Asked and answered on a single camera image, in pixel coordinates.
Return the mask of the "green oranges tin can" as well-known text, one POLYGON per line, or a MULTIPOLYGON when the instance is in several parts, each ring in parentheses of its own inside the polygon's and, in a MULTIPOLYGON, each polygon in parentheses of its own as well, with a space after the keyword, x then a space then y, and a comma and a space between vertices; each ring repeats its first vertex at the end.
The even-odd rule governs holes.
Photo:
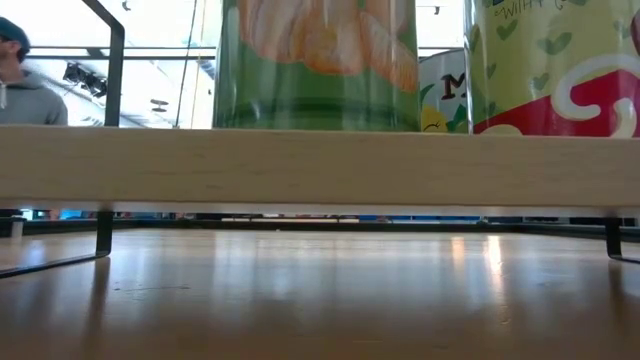
POLYGON ((417 132, 415 0, 222 0, 213 125, 417 132))

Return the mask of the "green red hearts tin can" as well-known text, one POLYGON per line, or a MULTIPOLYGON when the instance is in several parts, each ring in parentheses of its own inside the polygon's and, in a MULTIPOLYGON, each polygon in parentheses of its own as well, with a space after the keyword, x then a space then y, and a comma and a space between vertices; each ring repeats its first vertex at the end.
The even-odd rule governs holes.
POLYGON ((472 131, 640 138, 640 0, 465 0, 472 131))

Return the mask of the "light wooden shelf board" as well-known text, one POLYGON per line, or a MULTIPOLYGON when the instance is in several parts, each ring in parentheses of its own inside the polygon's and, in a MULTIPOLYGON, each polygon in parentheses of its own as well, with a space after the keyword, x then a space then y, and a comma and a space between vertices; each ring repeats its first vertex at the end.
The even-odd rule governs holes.
POLYGON ((640 140, 0 126, 0 207, 640 216, 640 140))

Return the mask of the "white pineapple print tin can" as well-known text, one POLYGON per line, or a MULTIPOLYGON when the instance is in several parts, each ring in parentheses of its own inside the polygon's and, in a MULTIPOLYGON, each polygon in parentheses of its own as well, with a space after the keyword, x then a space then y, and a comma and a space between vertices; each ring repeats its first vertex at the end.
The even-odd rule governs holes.
POLYGON ((462 49, 420 60, 419 99, 423 132, 469 133, 465 71, 462 49))

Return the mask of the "black ceiling spotlight cluster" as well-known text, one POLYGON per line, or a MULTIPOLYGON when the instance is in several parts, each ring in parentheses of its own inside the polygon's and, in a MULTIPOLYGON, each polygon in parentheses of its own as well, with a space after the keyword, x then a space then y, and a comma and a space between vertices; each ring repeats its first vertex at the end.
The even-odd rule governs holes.
POLYGON ((72 85, 79 85, 81 89, 88 91, 95 98, 102 98, 107 94, 107 79, 81 68, 77 63, 67 64, 63 80, 72 85))

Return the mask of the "person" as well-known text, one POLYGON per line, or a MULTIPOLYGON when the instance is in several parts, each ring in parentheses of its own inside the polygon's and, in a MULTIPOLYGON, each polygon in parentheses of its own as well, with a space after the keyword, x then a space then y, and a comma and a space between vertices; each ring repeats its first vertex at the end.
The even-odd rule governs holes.
POLYGON ((62 97, 23 68, 31 50, 24 30, 0 17, 0 125, 68 125, 62 97))

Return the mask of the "black table edge rail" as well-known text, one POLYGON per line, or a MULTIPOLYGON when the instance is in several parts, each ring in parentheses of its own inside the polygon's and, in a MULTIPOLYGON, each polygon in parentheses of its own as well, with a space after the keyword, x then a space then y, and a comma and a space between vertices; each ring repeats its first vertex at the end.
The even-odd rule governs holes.
MULTIPOLYGON (((0 237, 10 236, 12 219, 0 219, 0 237)), ((97 220, 17 221, 22 235, 61 234, 97 230, 97 220)), ((300 223, 300 222, 222 222, 210 220, 132 220, 116 219, 114 230, 125 229, 205 229, 238 231, 311 231, 311 232, 432 232, 432 233, 519 233, 577 238, 604 239, 604 226, 549 224, 416 224, 416 223, 300 223)), ((640 242, 640 228, 622 227, 623 241, 640 242)))

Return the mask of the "black frame crossbar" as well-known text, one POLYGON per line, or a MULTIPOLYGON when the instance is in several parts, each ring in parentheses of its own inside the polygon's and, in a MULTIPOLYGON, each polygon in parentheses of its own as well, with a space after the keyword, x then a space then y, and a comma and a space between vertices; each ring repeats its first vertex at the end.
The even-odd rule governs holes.
MULTIPOLYGON (((124 60, 215 60, 218 55, 216 47, 125 47, 124 60)), ((37 46, 32 50, 29 59, 34 60, 109 60, 108 47, 82 46, 37 46)))

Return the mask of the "black metal shelf side frame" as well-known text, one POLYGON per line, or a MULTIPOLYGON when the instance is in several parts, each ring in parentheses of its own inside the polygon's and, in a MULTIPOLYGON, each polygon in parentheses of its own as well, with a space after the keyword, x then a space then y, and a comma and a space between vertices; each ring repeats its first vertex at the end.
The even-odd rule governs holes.
POLYGON ((606 218, 605 241, 606 251, 610 259, 640 265, 640 259, 627 258, 622 255, 621 220, 619 218, 606 218))
MULTIPOLYGON (((82 0, 82 2, 110 28, 105 126, 118 128, 120 124, 125 29, 123 25, 100 3, 99 0, 82 0)), ((100 209, 97 212, 96 248, 93 255, 83 255, 33 266, 1 270, 0 279, 40 272, 56 267, 95 261, 108 256, 112 250, 113 222, 113 211, 100 209)))

